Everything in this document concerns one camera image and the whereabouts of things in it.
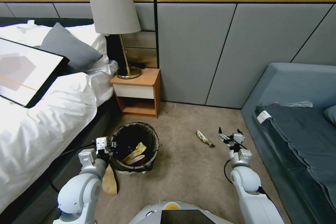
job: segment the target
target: black trash bag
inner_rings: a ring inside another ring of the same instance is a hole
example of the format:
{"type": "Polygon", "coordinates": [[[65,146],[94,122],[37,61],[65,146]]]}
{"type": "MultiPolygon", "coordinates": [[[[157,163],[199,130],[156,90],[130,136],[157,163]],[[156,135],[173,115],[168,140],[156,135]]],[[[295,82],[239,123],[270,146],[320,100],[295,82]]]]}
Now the black trash bag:
{"type": "Polygon", "coordinates": [[[110,158],[110,165],[118,171],[144,172],[150,171],[159,150],[159,138],[152,126],[144,122],[132,122],[123,125],[110,138],[110,143],[116,142],[117,147],[110,158]],[[145,155],[144,161],[137,166],[138,162],[128,165],[123,159],[131,154],[136,146],[142,142],[146,150],[141,153],[145,155]]]}

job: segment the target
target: white tag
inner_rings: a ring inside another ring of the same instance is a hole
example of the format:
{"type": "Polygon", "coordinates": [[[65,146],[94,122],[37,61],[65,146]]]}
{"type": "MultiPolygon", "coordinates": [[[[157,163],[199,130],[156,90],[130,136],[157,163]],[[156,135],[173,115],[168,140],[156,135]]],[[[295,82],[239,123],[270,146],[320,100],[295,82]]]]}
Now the white tag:
{"type": "Polygon", "coordinates": [[[264,110],[258,115],[257,120],[260,124],[262,124],[267,118],[271,118],[271,116],[267,113],[266,110],[264,110]]]}

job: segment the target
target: bed frame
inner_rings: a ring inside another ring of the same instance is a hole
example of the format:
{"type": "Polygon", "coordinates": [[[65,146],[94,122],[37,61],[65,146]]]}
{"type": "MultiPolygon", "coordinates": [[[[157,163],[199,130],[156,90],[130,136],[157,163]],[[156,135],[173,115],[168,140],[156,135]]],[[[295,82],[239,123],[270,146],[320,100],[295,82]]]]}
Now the bed frame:
{"type": "MultiPolygon", "coordinates": [[[[26,23],[31,18],[0,18],[0,26],[26,23]]],[[[64,27],[90,25],[92,19],[60,19],[60,18],[34,18],[35,24],[53,26],[59,22],[64,27]]],[[[118,60],[122,56],[118,36],[108,36],[107,55],[111,60],[118,60]]],[[[117,100],[112,96],[100,105],[94,119],[76,136],[64,152],[87,145],[97,137],[104,136],[110,121],[121,115],[117,100]]],[[[49,168],[15,201],[13,201],[1,214],[2,223],[36,224],[42,222],[57,206],[57,192],[51,187],[50,181],[56,188],[61,189],[72,177],[78,175],[81,164],[78,153],[81,150],[70,152],[56,159],[49,168]]]]}
{"type": "Polygon", "coordinates": [[[309,100],[314,108],[336,104],[336,66],[271,63],[241,110],[265,167],[292,223],[319,223],[291,182],[279,158],[255,119],[255,108],[274,102],[285,105],[309,100]]]}

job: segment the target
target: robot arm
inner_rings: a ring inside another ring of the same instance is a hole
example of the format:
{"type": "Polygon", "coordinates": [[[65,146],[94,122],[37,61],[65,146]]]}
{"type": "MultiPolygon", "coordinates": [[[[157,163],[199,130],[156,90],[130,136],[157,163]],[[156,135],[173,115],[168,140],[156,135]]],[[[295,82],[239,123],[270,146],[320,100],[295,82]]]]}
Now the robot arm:
{"type": "Polygon", "coordinates": [[[84,149],[79,154],[82,169],[70,179],[58,194],[61,215],[54,224],[94,224],[98,197],[102,191],[102,179],[108,166],[111,150],[107,137],[96,139],[95,149],[84,149]]]}
{"type": "Polygon", "coordinates": [[[233,168],[231,182],[235,186],[240,210],[246,224],[284,224],[277,208],[266,194],[261,193],[261,180],[256,172],[250,169],[252,153],[242,149],[243,134],[233,133],[225,136],[219,128],[218,137],[230,148],[230,163],[233,168]]]}

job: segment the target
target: table lamp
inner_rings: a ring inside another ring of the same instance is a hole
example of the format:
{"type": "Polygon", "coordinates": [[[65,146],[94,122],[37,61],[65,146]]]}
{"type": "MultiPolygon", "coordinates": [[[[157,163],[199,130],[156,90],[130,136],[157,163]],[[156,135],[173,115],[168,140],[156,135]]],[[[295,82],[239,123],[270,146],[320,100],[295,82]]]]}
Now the table lamp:
{"type": "Polygon", "coordinates": [[[94,26],[97,33],[118,34],[125,58],[125,67],[119,67],[117,76],[132,79],[141,74],[141,69],[129,66],[122,34],[141,30],[133,0],[90,0],[94,26]]]}

